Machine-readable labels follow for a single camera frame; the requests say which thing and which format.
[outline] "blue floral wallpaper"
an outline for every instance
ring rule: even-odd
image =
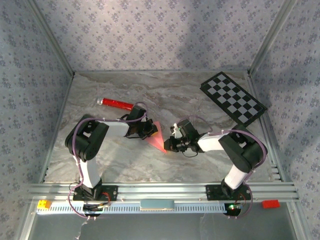
[[[320,239],[320,2],[290,13],[253,76],[269,107],[282,165],[298,187],[314,239]]]
[[[74,71],[246,70],[283,0],[36,0]]]
[[[13,239],[70,77],[23,1],[0,1],[0,239]]]

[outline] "red block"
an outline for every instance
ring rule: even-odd
[[[264,209],[274,209],[274,208],[279,208],[280,203],[278,200],[265,200],[262,201],[262,207]]]

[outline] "wall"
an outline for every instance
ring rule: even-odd
[[[281,161],[298,187],[315,239],[320,239],[320,3],[294,7],[257,74]]]
[[[0,239],[12,239],[57,123],[70,77],[19,0],[0,1]]]
[[[283,0],[36,0],[74,71],[246,70]]]

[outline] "black mounting plate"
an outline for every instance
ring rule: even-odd
[[[118,196],[118,186],[116,185],[102,185],[101,186],[102,193],[108,193],[111,201],[116,201]],[[99,202],[107,202],[108,197],[106,195],[100,194],[96,199],[92,199],[92,197],[86,195],[86,193],[81,189],[81,187],[77,187],[73,193],[73,201],[99,201]]]
[[[245,197],[245,200],[251,200],[251,195],[249,192],[249,188],[246,185],[241,185],[232,196],[227,197],[222,192],[222,187],[220,184],[216,185],[206,185],[205,186],[205,193],[206,199],[208,201],[239,201],[244,200],[241,195]]]

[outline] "black and white checkerboard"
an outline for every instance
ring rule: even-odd
[[[224,72],[202,83],[200,89],[236,123],[245,127],[267,110]]]

